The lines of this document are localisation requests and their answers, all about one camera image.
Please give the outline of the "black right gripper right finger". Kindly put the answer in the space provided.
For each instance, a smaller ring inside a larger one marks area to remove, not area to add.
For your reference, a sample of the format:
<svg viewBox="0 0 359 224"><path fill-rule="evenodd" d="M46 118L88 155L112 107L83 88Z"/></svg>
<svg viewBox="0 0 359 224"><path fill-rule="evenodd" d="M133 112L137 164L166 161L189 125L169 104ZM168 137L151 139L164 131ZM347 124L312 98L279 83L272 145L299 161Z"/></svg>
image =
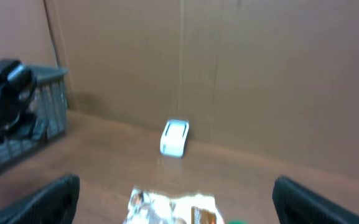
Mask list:
<svg viewBox="0 0 359 224"><path fill-rule="evenodd" d="M272 199L280 224L359 224L359 215L283 175Z"/></svg>

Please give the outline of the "beige red snack bag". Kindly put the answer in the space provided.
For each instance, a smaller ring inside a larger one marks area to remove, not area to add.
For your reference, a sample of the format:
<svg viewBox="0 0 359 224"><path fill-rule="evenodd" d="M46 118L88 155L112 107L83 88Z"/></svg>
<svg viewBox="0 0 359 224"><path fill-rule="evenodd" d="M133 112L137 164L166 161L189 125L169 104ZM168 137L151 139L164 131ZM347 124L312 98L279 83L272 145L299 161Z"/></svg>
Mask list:
<svg viewBox="0 0 359 224"><path fill-rule="evenodd" d="M224 224L215 197L200 192L166 195L133 188L124 224Z"/></svg>

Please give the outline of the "green lid jar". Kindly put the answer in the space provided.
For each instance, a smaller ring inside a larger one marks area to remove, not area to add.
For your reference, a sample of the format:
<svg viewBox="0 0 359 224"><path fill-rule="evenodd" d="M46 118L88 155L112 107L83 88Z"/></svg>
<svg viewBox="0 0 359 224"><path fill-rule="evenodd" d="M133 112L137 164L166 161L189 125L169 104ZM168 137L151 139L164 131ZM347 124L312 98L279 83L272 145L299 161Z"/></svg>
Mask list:
<svg viewBox="0 0 359 224"><path fill-rule="evenodd" d="M244 220L230 220L226 224L248 224L248 222Z"/></svg>

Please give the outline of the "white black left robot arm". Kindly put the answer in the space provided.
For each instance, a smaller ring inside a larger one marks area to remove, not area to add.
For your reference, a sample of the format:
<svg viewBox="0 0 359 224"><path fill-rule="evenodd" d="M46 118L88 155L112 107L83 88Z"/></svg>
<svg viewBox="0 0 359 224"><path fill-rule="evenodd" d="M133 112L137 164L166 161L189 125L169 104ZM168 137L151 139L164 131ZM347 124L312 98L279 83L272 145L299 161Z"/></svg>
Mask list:
<svg viewBox="0 0 359 224"><path fill-rule="evenodd" d="M37 77L20 60L0 60L0 144L7 140L42 141L49 122L29 109Z"/></svg>

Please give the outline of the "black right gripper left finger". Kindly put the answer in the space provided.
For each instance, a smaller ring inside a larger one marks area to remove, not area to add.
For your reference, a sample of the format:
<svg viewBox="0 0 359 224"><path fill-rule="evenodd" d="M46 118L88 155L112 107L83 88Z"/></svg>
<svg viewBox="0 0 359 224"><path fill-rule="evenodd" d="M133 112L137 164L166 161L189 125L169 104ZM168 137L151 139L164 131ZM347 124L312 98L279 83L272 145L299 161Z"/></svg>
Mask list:
<svg viewBox="0 0 359 224"><path fill-rule="evenodd" d="M0 209L0 224L72 224L79 194L79 176L64 175Z"/></svg>

